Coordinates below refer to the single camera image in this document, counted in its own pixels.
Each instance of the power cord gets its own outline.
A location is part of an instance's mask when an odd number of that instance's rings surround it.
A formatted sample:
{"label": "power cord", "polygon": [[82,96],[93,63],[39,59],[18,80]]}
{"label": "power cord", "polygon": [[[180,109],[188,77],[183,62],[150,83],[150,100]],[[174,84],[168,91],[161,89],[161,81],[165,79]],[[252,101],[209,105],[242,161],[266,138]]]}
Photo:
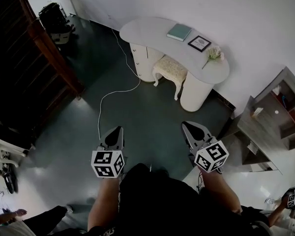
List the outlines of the power cord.
{"label": "power cord", "polygon": [[2,186],[1,186],[1,184],[0,184],[0,194],[1,194],[1,204],[2,204],[2,208],[4,207],[3,202],[5,202],[6,207],[7,207],[9,210],[11,210],[10,207],[8,206],[8,204],[6,203],[6,201],[3,200],[4,192],[2,191],[2,189],[4,189],[4,191],[5,191],[6,193],[9,193],[9,192],[8,192],[8,189],[5,188],[5,187],[2,188]]}
{"label": "power cord", "polygon": [[201,176],[202,176],[202,172],[199,173],[199,176],[198,176],[198,185],[196,186],[196,188],[198,190],[198,194],[200,194],[200,188],[201,188],[201,186],[203,184],[203,179],[202,179]]}
{"label": "power cord", "polygon": [[139,78],[139,76],[136,75],[136,73],[135,73],[135,72],[131,69],[131,67],[129,66],[129,64],[128,64],[128,59],[127,59],[127,54],[124,52],[123,48],[120,46],[119,41],[118,41],[118,38],[117,38],[117,36],[116,36],[116,34],[115,34],[115,32],[114,32],[113,29],[112,29],[112,32],[113,32],[113,34],[114,34],[115,37],[116,37],[117,44],[119,45],[119,47],[121,48],[121,50],[122,50],[124,56],[126,57],[126,64],[127,64],[127,66],[128,66],[129,69],[133,72],[133,74],[134,74],[135,76],[138,77],[138,79],[139,79],[139,83],[138,83],[138,84],[136,85],[136,87],[134,87],[133,89],[130,89],[130,90],[124,90],[124,91],[114,91],[114,92],[110,92],[110,93],[106,94],[106,95],[101,99],[101,101],[100,101],[100,105],[99,105],[99,116],[98,116],[98,123],[97,123],[97,130],[98,130],[98,138],[99,138],[99,139],[100,139],[99,122],[100,122],[100,116],[101,116],[101,113],[102,113],[102,102],[103,102],[103,99],[105,99],[106,96],[108,96],[108,95],[110,95],[110,94],[113,94],[113,93],[115,93],[115,92],[130,92],[130,91],[136,89],[136,88],[139,86],[139,84],[141,83],[141,79]]}

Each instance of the white flower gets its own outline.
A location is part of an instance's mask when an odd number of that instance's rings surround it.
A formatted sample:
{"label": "white flower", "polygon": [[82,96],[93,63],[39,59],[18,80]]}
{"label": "white flower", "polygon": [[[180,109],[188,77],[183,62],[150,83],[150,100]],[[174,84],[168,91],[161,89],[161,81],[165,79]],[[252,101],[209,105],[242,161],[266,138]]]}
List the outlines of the white flower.
{"label": "white flower", "polygon": [[220,57],[221,57],[221,60],[223,61],[223,60],[224,60],[224,58],[225,58],[225,57],[224,57],[224,53],[223,53],[223,52],[221,52],[221,56],[220,56]]}

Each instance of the wrist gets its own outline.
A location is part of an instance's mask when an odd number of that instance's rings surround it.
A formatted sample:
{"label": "wrist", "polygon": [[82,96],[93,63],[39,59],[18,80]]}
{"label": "wrist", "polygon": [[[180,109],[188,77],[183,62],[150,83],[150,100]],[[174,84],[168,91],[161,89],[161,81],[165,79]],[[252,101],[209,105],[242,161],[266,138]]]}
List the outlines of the wrist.
{"label": "wrist", "polygon": [[283,204],[283,203],[281,203],[281,204],[278,206],[278,208],[279,208],[279,209],[281,209],[281,210],[284,210],[284,209],[285,209],[285,207],[286,207],[286,205],[285,205],[285,204]]}

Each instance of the stool leg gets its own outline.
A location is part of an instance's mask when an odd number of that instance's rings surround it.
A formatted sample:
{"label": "stool leg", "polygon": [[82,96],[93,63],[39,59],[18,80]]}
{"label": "stool leg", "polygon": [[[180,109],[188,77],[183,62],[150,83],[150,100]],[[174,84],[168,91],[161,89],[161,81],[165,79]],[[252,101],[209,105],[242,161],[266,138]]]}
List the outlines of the stool leg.
{"label": "stool leg", "polygon": [[155,87],[157,87],[157,85],[158,85],[158,79],[157,79],[156,74],[157,74],[157,71],[153,69],[153,71],[152,71],[152,75],[153,75],[154,80],[155,80],[155,83],[154,83],[154,86],[155,86]]}
{"label": "stool leg", "polygon": [[176,85],[175,100],[178,100],[178,94],[179,94],[180,89],[181,89],[181,84],[175,83],[175,85]]}

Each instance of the hand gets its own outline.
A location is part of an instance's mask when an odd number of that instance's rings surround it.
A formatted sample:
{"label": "hand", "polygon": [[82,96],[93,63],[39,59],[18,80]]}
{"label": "hand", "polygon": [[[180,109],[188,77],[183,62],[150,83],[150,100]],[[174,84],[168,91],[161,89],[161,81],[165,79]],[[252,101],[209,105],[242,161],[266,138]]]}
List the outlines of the hand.
{"label": "hand", "polygon": [[282,202],[281,202],[280,206],[282,206],[282,207],[284,207],[284,208],[287,208],[287,203],[288,203],[288,201],[289,201],[289,196],[287,195],[286,197],[284,197],[284,198],[282,199]]}
{"label": "hand", "polygon": [[17,216],[22,217],[22,216],[26,215],[28,212],[23,209],[18,209],[15,213]]}

